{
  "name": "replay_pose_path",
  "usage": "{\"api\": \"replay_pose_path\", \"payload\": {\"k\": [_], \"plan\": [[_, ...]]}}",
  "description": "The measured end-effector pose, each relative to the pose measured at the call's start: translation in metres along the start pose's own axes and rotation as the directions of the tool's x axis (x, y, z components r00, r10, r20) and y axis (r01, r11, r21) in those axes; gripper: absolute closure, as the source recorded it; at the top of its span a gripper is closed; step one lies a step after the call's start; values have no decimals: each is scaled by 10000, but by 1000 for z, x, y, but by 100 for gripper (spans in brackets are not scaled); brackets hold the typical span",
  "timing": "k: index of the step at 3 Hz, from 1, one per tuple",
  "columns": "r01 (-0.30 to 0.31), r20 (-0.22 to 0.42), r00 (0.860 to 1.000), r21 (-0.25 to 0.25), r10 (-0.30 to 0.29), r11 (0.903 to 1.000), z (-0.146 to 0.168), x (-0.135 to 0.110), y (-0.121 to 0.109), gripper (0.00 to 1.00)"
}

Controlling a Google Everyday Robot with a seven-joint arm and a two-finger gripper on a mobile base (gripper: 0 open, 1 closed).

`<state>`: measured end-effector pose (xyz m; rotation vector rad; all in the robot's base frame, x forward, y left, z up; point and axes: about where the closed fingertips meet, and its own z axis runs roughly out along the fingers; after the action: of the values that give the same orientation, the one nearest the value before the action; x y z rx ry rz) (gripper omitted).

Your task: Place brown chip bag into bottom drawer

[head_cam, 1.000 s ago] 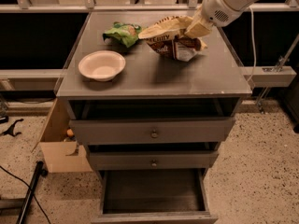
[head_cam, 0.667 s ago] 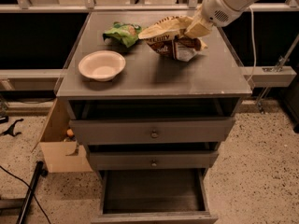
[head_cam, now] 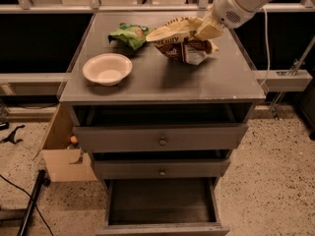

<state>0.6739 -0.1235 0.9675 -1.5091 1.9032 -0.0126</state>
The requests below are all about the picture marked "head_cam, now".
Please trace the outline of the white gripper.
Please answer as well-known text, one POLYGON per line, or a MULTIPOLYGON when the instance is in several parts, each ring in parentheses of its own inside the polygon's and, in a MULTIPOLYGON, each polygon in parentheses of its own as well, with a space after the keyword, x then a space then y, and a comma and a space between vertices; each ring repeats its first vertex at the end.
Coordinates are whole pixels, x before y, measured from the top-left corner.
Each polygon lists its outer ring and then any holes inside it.
POLYGON ((224 25, 239 28, 254 16, 259 4, 259 0, 214 0, 213 11, 206 13, 195 37, 199 40, 217 38, 222 35, 224 25))

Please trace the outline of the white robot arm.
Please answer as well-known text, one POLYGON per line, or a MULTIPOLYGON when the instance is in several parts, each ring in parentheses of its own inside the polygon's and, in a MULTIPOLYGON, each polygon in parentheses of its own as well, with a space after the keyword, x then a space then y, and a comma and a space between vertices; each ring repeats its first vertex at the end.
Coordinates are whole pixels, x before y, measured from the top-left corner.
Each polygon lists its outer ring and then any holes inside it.
POLYGON ((214 0, 194 36, 208 40, 221 36, 223 28, 237 29, 271 1, 274 0, 214 0))

